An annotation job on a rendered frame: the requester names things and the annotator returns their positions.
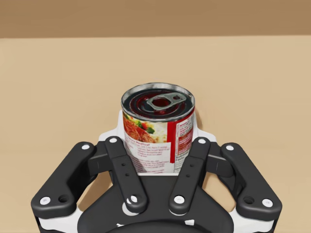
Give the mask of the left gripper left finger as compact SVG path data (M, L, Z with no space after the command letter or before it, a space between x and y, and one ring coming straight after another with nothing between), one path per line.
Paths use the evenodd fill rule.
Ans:
M127 209L133 213L144 212L148 197L124 148L124 138L123 117L119 114L117 127L101 134L97 145L77 143L33 197L33 214L73 214L87 186L106 171L112 172Z

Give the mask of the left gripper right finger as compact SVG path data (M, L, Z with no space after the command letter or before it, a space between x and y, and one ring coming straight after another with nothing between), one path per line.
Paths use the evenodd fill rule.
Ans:
M189 155L175 179L168 202L169 214L178 221L277 222L282 203L236 143L219 146L209 134L194 126ZM206 173L216 174L235 201L227 212L203 189Z

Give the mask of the red and white can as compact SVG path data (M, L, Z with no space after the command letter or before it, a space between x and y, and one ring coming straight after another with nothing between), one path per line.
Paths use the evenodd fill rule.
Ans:
M178 173L189 154L195 98L170 83L145 83L121 98L125 148L138 173Z

